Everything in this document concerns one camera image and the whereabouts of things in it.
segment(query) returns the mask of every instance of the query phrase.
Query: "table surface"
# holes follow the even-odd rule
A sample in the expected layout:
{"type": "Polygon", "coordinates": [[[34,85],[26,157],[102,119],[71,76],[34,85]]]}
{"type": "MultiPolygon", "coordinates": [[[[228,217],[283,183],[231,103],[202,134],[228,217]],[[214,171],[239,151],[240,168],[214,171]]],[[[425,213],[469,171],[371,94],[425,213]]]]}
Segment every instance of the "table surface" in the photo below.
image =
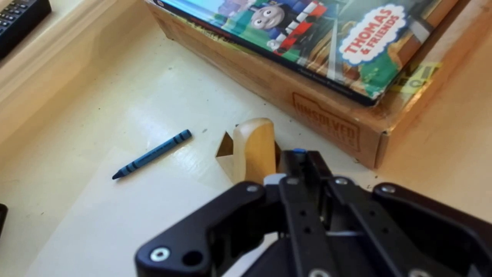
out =
{"type": "Polygon", "coordinates": [[[143,242],[232,185],[214,154],[226,131],[254,117],[275,123],[282,148],[318,150],[335,174],[363,188],[397,182],[492,222],[492,31],[383,168],[369,171],[169,42],[145,8],[129,23],[2,145],[0,202],[9,216],[0,276],[136,276],[143,242]],[[111,180],[185,128],[194,133],[189,145],[111,180]]]}

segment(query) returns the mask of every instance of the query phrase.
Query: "dvd cover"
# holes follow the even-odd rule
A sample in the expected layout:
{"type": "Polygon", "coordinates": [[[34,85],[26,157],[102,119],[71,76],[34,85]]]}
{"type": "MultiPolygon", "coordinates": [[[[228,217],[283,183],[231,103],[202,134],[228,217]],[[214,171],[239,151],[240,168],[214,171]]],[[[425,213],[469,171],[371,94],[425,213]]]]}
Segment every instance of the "dvd cover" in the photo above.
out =
{"type": "Polygon", "coordinates": [[[157,0],[219,36],[374,103],[458,0],[157,0]]]}

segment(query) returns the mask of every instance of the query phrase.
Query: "blue crayon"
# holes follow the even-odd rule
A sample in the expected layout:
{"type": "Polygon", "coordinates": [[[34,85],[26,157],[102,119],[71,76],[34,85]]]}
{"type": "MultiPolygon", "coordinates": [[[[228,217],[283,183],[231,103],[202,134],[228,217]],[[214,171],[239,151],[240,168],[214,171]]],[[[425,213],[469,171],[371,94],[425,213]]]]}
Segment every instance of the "blue crayon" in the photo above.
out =
{"type": "Polygon", "coordinates": [[[174,148],[177,148],[179,145],[185,143],[186,140],[189,140],[192,137],[192,134],[189,133],[189,130],[185,130],[183,133],[174,136],[172,139],[169,139],[168,142],[162,143],[160,147],[154,148],[151,153],[139,157],[137,160],[131,162],[129,165],[126,165],[125,168],[122,168],[119,173],[116,173],[112,176],[112,180],[116,179],[122,179],[129,176],[131,173],[137,171],[139,168],[151,163],[152,160],[156,160],[157,157],[172,151],[174,148]]]}

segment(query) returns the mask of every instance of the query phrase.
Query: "brown cardboard box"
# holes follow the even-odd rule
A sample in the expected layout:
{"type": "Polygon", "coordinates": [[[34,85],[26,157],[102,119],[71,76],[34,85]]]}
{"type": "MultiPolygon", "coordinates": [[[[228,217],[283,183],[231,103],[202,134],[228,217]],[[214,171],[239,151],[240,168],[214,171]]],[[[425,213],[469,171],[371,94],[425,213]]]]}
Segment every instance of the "brown cardboard box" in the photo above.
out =
{"type": "Polygon", "coordinates": [[[318,131],[368,168],[405,137],[492,22],[491,0],[469,0],[440,25],[375,107],[363,107],[146,0],[166,36],[318,131]]]}

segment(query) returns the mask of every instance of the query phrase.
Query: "black plastic tool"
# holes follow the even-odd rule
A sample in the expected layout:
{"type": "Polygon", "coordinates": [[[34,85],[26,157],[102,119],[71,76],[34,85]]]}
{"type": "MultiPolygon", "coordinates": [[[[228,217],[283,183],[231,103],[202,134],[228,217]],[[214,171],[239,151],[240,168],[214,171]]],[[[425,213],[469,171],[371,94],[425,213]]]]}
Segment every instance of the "black plastic tool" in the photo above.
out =
{"type": "Polygon", "coordinates": [[[365,191],[315,151],[286,151],[274,185],[243,182],[137,256],[139,277],[220,277],[266,234],[243,277],[491,277],[492,225],[395,183],[365,191]]]}
{"type": "Polygon", "coordinates": [[[0,11],[0,60],[39,27],[48,14],[51,14],[48,0],[17,0],[0,11]]]}
{"type": "Polygon", "coordinates": [[[6,219],[6,207],[0,203],[0,234],[2,234],[2,230],[3,230],[3,223],[5,223],[5,219],[6,219]]]}

